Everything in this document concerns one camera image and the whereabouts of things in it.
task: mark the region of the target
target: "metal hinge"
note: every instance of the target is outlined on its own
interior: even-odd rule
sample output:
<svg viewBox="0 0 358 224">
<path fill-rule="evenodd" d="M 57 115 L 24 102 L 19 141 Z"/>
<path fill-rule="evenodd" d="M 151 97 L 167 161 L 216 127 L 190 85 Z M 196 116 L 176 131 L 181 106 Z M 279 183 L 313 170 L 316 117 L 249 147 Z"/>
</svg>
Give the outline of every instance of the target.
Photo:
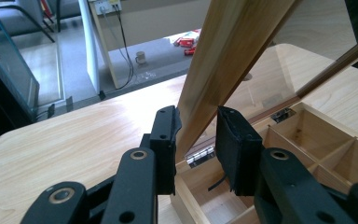
<svg viewBox="0 0 358 224">
<path fill-rule="evenodd" d="M 277 113 L 271 115 L 271 118 L 275 120 L 275 122 L 280 123 L 290 117 L 292 117 L 296 111 L 291 108 L 285 108 L 283 110 L 278 111 Z"/>
<path fill-rule="evenodd" d="M 213 158 L 215 156 L 214 154 L 214 145 L 208 146 L 205 149 L 198 151 L 189 157 L 186 158 L 187 164 L 194 168 L 198 165 L 201 165 L 202 163 L 208 161 L 209 159 Z"/>
</svg>

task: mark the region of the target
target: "table top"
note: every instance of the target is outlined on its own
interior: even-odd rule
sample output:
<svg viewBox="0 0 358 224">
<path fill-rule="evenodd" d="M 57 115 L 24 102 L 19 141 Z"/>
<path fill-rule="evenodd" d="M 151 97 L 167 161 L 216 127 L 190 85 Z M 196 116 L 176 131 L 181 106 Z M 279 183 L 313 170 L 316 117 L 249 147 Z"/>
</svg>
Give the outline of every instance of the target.
<svg viewBox="0 0 358 224">
<path fill-rule="evenodd" d="M 298 90 L 332 60 L 291 45 L 274 47 L 283 76 Z M 257 77 L 257 69 L 251 71 Z M 0 137 L 0 223 L 18 223 L 46 188 L 77 181 L 90 188 L 117 171 L 121 155 L 150 133 L 157 110 L 176 105 L 186 76 L 103 101 Z M 227 105 L 238 105 L 243 82 Z M 303 102 L 358 133 L 358 69 L 350 68 Z M 168 196 L 159 196 L 161 223 L 180 223 Z"/>
</svg>

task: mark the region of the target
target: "glass door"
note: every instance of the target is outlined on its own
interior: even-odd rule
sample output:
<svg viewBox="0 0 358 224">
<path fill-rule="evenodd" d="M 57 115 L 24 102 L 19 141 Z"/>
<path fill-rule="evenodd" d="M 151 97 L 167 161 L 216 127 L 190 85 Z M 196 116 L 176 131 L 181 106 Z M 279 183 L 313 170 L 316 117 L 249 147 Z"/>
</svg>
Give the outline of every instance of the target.
<svg viewBox="0 0 358 224">
<path fill-rule="evenodd" d="M 0 22 L 0 79 L 31 121 L 35 121 L 39 83 Z"/>
</svg>

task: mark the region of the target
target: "power strip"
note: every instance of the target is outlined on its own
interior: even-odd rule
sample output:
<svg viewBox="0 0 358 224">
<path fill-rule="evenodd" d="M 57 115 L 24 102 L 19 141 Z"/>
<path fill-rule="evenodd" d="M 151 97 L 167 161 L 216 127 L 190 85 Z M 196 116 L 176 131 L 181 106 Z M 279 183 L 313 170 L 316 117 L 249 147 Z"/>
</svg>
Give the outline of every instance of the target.
<svg viewBox="0 0 358 224">
<path fill-rule="evenodd" d="M 107 14 L 110 12 L 121 10 L 121 3 L 119 0 L 98 0 L 94 2 L 95 11 L 97 15 Z"/>
</svg>

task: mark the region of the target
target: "open box lid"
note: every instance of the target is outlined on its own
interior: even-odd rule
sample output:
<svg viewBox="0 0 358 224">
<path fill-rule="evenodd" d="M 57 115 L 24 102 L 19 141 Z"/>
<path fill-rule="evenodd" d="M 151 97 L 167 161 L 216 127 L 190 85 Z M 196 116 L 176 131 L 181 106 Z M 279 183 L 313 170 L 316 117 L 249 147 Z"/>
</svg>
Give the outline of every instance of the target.
<svg viewBox="0 0 358 224">
<path fill-rule="evenodd" d="M 240 112 L 255 122 L 299 102 L 358 61 L 358 45 L 336 61 L 287 44 L 268 48 L 296 5 L 212 1 L 178 104 L 184 125 L 177 136 L 177 162 L 207 134 L 209 124 L 214 126 L 218 105 L 241 105 Z"/>
</svg>

